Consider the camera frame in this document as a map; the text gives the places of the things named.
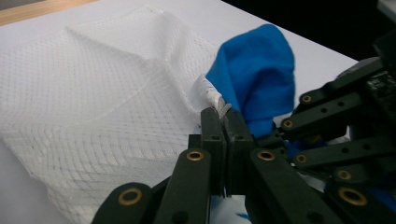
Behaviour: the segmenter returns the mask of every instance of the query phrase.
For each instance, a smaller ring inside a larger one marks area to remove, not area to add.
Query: white mesh fabric
[[[117,186],[172,174],[200,111],[224,106],[203,77],[215,56],[154,7],[0,52],[1,140],[63,214],[90,223]]]

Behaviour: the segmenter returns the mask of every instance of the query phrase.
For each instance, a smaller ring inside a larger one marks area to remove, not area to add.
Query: blue fabric
[[[262,137],[272,131],[273,117],[294,108],[293,71],[289,43],[265,24],[223,43],[206,78]]]
[[[374,196],[396,213],[396,200],[393,198],[392,190],[380,189],[380,188],[368,188],[369,192],[373,193]]]

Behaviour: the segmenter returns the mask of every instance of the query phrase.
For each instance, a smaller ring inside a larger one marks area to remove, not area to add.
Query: brass screw
[[[340,171],[338,171],[337,174],[338,174],[338,177],[340,177],[340,179],[343,179],[343,180],[348,180],[348,179],[352,178],[352,174],[346,170],[340,170]]]
[[[257,157],[259,157],[263,161],[273,161],[276,158],[273,152],[267,150],[263,150],[257,153]]]
[[[190,161],[200,161],[204,158],[204,153],[200,151],[191,151],[187,153],[187,159]]]
[[[307,161],[307,158],[306,158],[305,155],[298,155],[298,156],[296,157],[296,160],[297,160],[297,162],[299,162],[299,163],[304,163],[304,162]]]
[[[125,196],[129,193],[135,193],[135,197],[130,200],[130,199],[125,199]],[[138,203],[143,197],[143,192],[140,189],[137,188],[130,188],[126,189],[123,191],[120,196],[119,196],[119,204],[129,206]]]
[[[309,102],[311,102],[311,100],[312,100],[312,97],[310,95],[303,96],[303,102],[309,103]]]
[[[338,195],[344,201],[353,205],[364,206],[367,204],[367,198],[355,189],[341,187],[338,190]]]
[[[291,128],[293,126],[293,122],[291,122],[291,120],[287,119],[287,120],[283,121],[283,126],[285,126],[287,128]]]

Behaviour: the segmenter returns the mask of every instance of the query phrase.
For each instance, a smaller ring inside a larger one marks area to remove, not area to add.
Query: wooden edge
[[[97,0],[46,0],[25,6],[0,10],[0,26],[96,1]]]

